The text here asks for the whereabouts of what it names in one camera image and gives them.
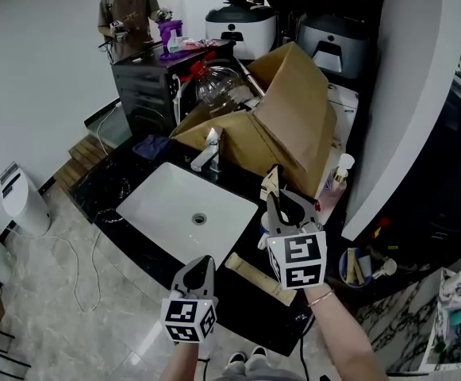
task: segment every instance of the white sink basin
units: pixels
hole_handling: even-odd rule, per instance
[[[117,212],[182,263],[210,255],[219,267],[257,209],[255,203],[165,163]]]

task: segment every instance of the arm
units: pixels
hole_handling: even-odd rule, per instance
[[[110,31],[109,27],[111,21],[107,12],[108,10],[106,9],[105,2],[104,0],[101,0],[98,13],[98,31],[105,37],[112,38],[112,31]]]
[[[112,38],[112,31],[110,31],[110,27],[103,27],[99,26],[98,31],[105,37]]]
[[[327,294],[327,284],[306,288],[308,302]],[[312,306],[322,335],[343,381],[386,381],[362,327],[332,294]]]
[[[148,13],[151,20],[156,21],[158,19],[158,10],[158,0],[148,0]]]
[[[179,343],[159,381],[193,381],[198,361],[198,344]]]

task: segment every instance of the sneaker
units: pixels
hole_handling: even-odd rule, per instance
[[[252,351],[252,357],[253,356],[263,356],[264,358],[267,358],[267,350],[263,347],[256,346]]]
[[[243,352],[234,352],[229,360],[229,365],[231,363],[236,363],[238,361],[245,363],[247,360],[246,355]]]

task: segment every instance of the marble floor tile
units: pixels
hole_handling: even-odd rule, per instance
[[[139,290],[156,303],[168,298],[168,290],[131,261],[107,236],[102,234],[98,250],[106,259]]]
[[[378,361],[388,371],[418,370],[432,331],[440,271],[419,283],[362,308],[357,320],[371,340]],[[429,380],[461,380],[461,370],[438,371]]]
[[[161,371],[157,367],[146,364],[137,354],[132,352],[112,373],[109,381],[137,381],[138,379],[156,381],[160,376]]]
[[[3,287],[6,314],[0,328],[17,337],[10,355],[30,363],[28,381],[157,381],[174,345],[159,323],[165,288],[136,266],[99,229],[91,225],[69,198],[54,186],[44,196],[52,214],[48,237],[31,239],[10,235],[6,246],[16,257],[12,280]],[[94,266],[92,252],[95,241]],[[317,325],[304,339],[310,378],[327,375],[339,381]],[[201,346],[208,356],[207,381],[221,375],[236,351],[250,354],[254,344],[216,325],[210,343]],[[275,367],[304,376],[299,344],[290,357],[270,352]],[[202,381],[205,365],[198,364],[196,381]],[[427,381],[460,381],[461,372],[435,374]]]

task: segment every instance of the gray appliance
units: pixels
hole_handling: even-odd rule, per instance
[[[112,65],[117,92],[128,119],[132,135],[145,138],[149,134],[169,136],[176,126],[174,98],[179,88],[174,75],[188,76],[190,67],[208,52],[215,59],[233,58],[232,41],[217,40],[207,49],[190,51],[177,60],[160,60],[161,42]],[[195,107],[194,89],[187,87],[182,94],[181,120]]]
[[[297,43],[319,68],[355,79],[364,68],[369,35],[362,22],[327,14],[316,17],[303,14]]]

